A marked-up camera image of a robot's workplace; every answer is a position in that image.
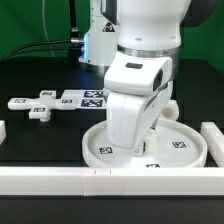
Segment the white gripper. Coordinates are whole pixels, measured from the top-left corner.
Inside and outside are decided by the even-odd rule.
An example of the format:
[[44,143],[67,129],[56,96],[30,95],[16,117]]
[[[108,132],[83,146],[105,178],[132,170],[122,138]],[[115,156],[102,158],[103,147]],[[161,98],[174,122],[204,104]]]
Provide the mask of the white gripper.
[[107,131],[118,147],[134,149],[136,156],[146,150],[143,139],[171,98],[173,82],[170,57],[140,58],[121,52],[105,74]]

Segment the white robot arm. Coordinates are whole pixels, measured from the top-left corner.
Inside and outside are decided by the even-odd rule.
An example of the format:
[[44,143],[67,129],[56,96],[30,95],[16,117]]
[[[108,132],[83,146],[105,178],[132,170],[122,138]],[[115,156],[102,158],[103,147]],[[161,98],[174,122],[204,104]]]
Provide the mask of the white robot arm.
[[147,131],[167,105],[181,45],[180,28],[202,24],[219,0],[95,0],[100,14],[119,28],[99,48],[104,75],[109,142],[137,155]]

